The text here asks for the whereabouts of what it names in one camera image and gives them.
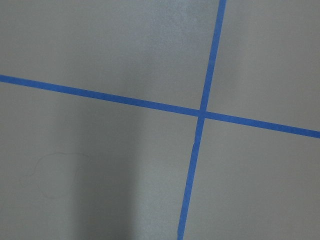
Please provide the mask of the blue tape grid lines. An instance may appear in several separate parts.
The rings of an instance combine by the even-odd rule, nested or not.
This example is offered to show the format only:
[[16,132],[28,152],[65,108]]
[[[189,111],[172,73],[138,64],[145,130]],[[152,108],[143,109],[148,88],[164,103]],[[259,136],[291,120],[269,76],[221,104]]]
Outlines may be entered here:
[[204,124],[206,119],[221,121],[225,123],[233,123],[233,124],[249,126],[254,128],[261,128],[266,130],[278,131],[278,132],[289,133],[294,135],[300,135],[300,136],[305,136],[305,137],[315,138],[315,139],[318,139],[320,137],[319,131],[316,131],[316,130],[310,130],[310,129],[300,128],[300,127],[267,122],[267,121],[232,116],[232,115],[221,114],[216,112],[210,112],[207,110],[212,81],[214,77],[215,65],[217,61],[221,32],[223,28],[226,5],[227,5],[227,2],[225,0],[221,0],[218,3],[218,10],[217,10],[217,15],[215,20],[212,43],[211,43],[210,52],[209,52],[208,65],[206,69],[205,81],[204,81],[199,109],[193,109],[193,108],[182,107],[177,105],[170,105],[170,104],[165,104],[160,102],[142,100],[138,98],[125,97],[120,95],[108,94],[108,93],[103,93],[98,91],[86,90],[86,89],[58,85],[58,84],[47,83],[47,82],[36,81],[36,80],[29,80],[29,79],[18,78],[18,77],[7,76],[7,75],[1,75],[0,77],[0,80],[3,83],[196,117],[197,122],[196,122],[196,128],[195,128],[195,136],[194,136],[190,161],[188,165],[187,178],[186,178],[183,200],[181,204],[181,211],[179,216],[179,222],[177,227],[177,239],[179,240],[182,240],[185,234],[188,211],[189,211],[189,206],[190,206],[190,201],[192,196],[194,177],[196,173],[197,161],[198,161],[203,129],[204,129]]

